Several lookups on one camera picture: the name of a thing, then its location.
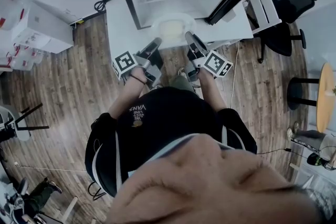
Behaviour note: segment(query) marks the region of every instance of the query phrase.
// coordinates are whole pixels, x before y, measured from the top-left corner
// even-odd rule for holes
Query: white table
[[[151,35],[150,28],[137,30],[125,0],[112,0],[108,2],[106,4],[106,11],[112,59],[127,50],[134,54],[143,49],[154,39]],[[204,22],[203,19],[196,20],[197,26],[195,34],[197,34],[204,43],[215,42],[209,45],[209,49],[214,49],[223,44],[230,44],[241,39],[253,38],[252,30],[242,3],[239,3],[234,8],[234,12],[235,17],[232,20],[226,22],[221,19],[214,26]],[[163,43],[159,49],[185,45],[187,45],[187,42],[180,44]]]

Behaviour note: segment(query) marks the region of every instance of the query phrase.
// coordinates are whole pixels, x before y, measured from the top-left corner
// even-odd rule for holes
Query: wooden floor
[[[44,106],[27,118],[30,125],[48,124],[46,131],[32,131],[28,142],[14,138],[4,142],[2,148],[7,158],[8,173],[17,180],[27,177],[32,190],[44,177],[58,183],[64,193],[53,194],[45,207],[45,213],[53,216],[57,209],[64,212],[73,196],[77,196],[74,211],[68,223],[91,223],[92,218],[102,223],[112,198],[92,201],[87,193],[91,180],[85,170],[84,157],[90,124],[107,111],[122,89],[112,71],[106,18],[96,17],[78,26],[74,33],[75,46],[57,55],[47,54],[42,63],[31,72],[14,71],[0,76],[1,96],[5,104],[18,110]],[[240,43],[232,107],[238,111],[257,141],[258,151],[267,152],[290,146],[286,141],[286,129],[294,121],[307,127],[308,108],[301,106],[289,111],[286,88],[294,77],[306,77],[306,63],[300,42],[293,46],[291,58],[266,50],[266,60],[257,62],[260,54],[259,40]],[[237,44],[220,49],[229,60],[235,62]],[[186,49],[161,51],[164,59],[162,79],[168,85],[179,67],[186,64]],[[217,79],[228,107],[231,106],[233,69],[223,79]],[[263,155],[276,170],[291,179],[290,161],[297,158],[285,151]],[[58,171],[15,167],[53,168],[77,171]]]

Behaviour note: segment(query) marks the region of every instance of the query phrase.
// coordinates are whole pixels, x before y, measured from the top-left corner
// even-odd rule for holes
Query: round wooden table
[[[319,84],[317,101],[303,99],[302,83]],[[324,132],[331,120],[334,109],[335,94],[332,90],[335,88],[332,67],[325,63],[322,67],[320,79],[300,79],[292,78],[287,89],[287,103],[290,109],[295,110],[300,104],[316,106],[317,130]]]

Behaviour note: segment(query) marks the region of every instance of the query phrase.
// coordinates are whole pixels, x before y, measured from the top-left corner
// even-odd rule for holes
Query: black office chair
[[[259,63],[264,60],[265,46],[284,56],[292,55],[292,40],[301,40],[303,48],[306,48],[303,30],[300,29],[300,35],[291,36],[288,24],[295,22],[301,14],[313,8],[315,1],[317,0],[273,0],[282,23],[254,35],[261,39],[261,58],[258,59]],[[256,28],[259,27],[255,19],[249,15],[248,18]]]

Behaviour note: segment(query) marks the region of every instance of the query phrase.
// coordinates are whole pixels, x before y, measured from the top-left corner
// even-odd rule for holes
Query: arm
[[[140,67],[135,67],[132,70],[132,75],[143,81],[141,83],[139,80],[129,77],[122,93],[117,97],[113,105],[109,109],[109,114],[113,119],[118,119],[118,117],[127,109],[135,100],[137,100],[147,82],[147,78],[144,75],[143,69]]]
[[[226,108],[226,104],[220,95],[219,89],[212,74],[204,68],[200,68],[198,72],[201,89],[204,100],[216,111]]]

